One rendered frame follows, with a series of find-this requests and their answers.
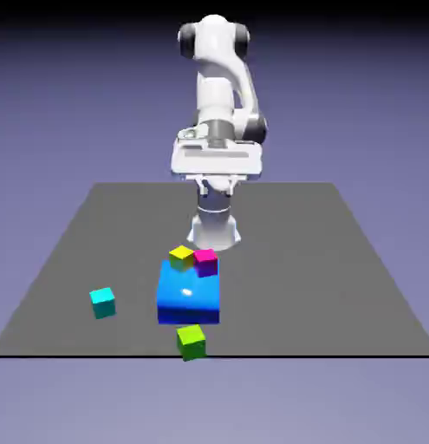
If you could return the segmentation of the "small magenta cube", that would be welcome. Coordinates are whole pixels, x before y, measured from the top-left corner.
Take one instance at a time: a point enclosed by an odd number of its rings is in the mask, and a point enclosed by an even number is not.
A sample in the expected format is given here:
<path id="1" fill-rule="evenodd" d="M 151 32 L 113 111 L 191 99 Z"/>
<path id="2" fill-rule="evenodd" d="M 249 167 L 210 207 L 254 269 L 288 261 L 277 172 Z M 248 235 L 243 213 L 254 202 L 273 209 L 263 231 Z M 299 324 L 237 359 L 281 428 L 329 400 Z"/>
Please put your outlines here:
<path id="1" fill-rule="evenodd" d="M 200 278 L 207 278 L 218 274 L 218 255 L 213 249 L 194 251 L 193 263 Z"/>

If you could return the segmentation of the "small cyan cube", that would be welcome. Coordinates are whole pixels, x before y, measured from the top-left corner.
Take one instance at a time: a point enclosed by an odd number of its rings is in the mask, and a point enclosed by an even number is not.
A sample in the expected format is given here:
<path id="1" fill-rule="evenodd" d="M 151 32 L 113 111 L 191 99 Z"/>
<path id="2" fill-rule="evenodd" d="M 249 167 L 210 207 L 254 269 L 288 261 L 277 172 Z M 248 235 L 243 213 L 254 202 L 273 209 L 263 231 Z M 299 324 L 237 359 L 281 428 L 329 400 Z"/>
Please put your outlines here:
<path id="1" fill-rule="evenodd" d="M 116 314 L 115 297 L 110 287 L 90 291 L 89 296 L 96 319 Z"/>

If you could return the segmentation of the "small green cube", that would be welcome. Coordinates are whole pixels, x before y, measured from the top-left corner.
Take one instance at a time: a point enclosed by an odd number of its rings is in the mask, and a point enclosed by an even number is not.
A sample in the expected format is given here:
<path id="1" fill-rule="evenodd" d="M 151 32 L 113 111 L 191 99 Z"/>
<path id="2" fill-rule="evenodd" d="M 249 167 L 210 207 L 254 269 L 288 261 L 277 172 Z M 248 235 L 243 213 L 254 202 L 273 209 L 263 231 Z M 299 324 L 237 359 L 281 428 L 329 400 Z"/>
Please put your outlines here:
<path id="1" fill-rule="evenodd" d="M 176 329 L 177 347 L 184 361 L 206 356 L 206 338 L 199 324 Z"/>

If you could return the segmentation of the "small yellow cube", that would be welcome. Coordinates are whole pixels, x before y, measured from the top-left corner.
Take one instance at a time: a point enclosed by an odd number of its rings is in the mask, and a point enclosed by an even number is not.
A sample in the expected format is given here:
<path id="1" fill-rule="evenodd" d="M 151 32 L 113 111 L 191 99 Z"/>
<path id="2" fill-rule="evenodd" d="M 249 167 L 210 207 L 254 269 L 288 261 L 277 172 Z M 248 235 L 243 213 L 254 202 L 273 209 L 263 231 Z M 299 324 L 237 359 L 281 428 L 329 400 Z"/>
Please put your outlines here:
<path id="1" fill-rule="evenodd" d="M 193 253 L 194 250 L 184 245 L 172 249 L 168 254 L 170 266 L 177 271 L 185 271 L 192 268 L 194 264 Z"/>

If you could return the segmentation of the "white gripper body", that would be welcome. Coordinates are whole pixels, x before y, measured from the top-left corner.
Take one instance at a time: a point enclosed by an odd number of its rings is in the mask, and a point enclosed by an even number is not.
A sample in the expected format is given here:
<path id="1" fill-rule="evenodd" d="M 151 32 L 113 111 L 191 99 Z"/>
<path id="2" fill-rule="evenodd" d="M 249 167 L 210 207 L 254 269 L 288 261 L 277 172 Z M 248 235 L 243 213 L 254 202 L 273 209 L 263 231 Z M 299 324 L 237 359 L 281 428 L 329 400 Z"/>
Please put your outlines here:
<path id="1" fill-rule="evenodd" d="M 263 149 L 255 142 L 226 140 L 225 147 L 209 147 L 207 139 L 177 139 L 171 171 L 184 176 L 259 176 L 263 171 Z"/>

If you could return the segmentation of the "large blue box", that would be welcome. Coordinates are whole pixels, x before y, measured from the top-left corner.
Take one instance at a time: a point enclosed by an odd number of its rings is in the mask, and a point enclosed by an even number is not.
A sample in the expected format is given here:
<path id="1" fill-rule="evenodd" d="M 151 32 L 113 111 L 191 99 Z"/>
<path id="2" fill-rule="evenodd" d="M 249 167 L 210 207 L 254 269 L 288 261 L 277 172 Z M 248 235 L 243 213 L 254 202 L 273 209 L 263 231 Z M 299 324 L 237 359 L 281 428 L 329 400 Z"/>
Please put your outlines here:
<path id="1" fill-rule="evenodd" d="M 199 277 L 195 268 L 178 271 L 168 260 L 163 260 L 156 305 L 161 324 L 217 324 L 220 322 L 219 275 Z"/>

